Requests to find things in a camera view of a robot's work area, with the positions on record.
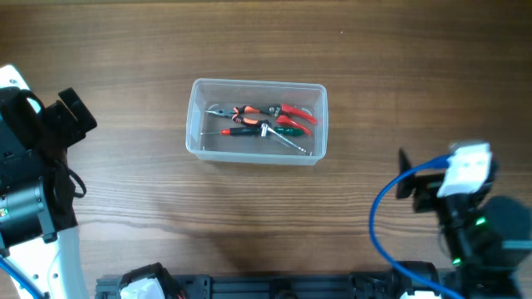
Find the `black red screwdriver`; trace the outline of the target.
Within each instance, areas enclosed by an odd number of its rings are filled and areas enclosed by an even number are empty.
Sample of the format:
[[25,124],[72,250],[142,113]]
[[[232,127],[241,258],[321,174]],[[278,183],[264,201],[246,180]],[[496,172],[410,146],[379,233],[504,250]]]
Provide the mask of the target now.
[[226,135],[226,136],[249,136],[260,135],[261,129],[258,127],[235,127],[220,131],[203,132],[201,135]]

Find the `red handled snips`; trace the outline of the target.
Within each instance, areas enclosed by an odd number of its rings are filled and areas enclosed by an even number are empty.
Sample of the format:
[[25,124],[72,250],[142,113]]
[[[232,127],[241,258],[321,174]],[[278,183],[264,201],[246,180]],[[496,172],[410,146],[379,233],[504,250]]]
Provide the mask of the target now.
[[270,115],[275,118],[276,122],[280,125],[287,125],[302,130],[305,135],[311,135],[311,130],[305,127],[304,125],[299,124],[295,120],[292,120],[291,116],[297,116],[299,118],[302,118],[311,123],[312,125],[317,124],[317,119],[314,116],[288,104],[260,106],[258,110],[265,115]]

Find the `orange black needle-nose pliers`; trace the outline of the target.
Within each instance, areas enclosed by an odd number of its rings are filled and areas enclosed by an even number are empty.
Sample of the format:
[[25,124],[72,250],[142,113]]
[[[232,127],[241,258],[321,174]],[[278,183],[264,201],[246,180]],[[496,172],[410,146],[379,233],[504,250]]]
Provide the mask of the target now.
[[206,110],[205,113],[229,118],[233,122],[245,126],[261,127],[269,124],[268,120],[255,120],[247,118],[246,114],[263,114],[264,112],[250,105],[235,106],[231,109]]

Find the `green handled screwdriver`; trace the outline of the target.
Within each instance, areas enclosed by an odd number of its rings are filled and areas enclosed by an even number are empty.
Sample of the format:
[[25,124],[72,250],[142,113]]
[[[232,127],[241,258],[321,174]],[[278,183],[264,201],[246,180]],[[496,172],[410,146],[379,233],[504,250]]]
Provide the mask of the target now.
[[288,138],[288,136],[299,137],[305,135],[303,130],[296,128],[274,127],[273,129],[279,134],[283,135],[285,138]]

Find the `silver combination wrench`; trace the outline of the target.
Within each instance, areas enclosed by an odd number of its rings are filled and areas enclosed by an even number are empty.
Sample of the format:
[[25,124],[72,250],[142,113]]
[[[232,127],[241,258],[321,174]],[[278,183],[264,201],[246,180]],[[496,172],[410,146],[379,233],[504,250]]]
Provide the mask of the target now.
[[285,138],[283,135],[281,135],[278,132],[276,132],[270,125],[268,125],[266,123],[261,124],[261,133],[260,133],[260,135],[262,137],[266,137],[269,133],[275,135],[276,137],[281,139],[285,144],[294,147],[296,150],[298,150],[298,151],[300,151],[300,152],[302,152],[304,154],[307,153],[307,151],[304,148],[300,147],[299,145],[296,145],[291,140]]

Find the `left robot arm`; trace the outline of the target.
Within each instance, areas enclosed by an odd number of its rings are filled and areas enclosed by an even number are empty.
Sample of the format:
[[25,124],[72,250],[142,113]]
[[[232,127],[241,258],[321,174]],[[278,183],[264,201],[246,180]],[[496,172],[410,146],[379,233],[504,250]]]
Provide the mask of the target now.
[[1,269],[21,298],[87,298],[73,202],[86,186],[67,150],[96,119],[72,89],[49,106],[1,68]]

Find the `clear plastic container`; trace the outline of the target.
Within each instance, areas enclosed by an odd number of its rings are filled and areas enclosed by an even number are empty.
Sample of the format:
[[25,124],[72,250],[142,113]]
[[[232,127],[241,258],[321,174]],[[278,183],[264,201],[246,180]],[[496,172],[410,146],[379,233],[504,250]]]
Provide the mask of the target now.
[[[314,117],[314,124],[298,115],[290,121],[310,130],[302,136],[289,136],[289,145],[267,133],[248,136],[222,135],[222,130],[239,125],[221,110],[246,106],[250,110],[274,110],[290,105]],[[187,150],[199,159],[255,164],[314,165],[328,146],[328,93],[324,86],[310,83],[246,81],[201,78],[194,82],[186,123]]]

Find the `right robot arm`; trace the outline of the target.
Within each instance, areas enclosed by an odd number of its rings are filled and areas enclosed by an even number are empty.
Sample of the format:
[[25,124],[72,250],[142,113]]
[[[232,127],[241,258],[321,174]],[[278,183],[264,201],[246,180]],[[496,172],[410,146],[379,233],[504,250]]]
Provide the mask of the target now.
[[397,274],[440,298],[521,298],[515,279],[531,254],[531,213],[519,201],[488,196],[497,164],[487,143],[456,145],[448,154],[413,167],[404,151],[390,182],[397,199],[416,213],[436,214],[453,270],[435,279],[405,262]]

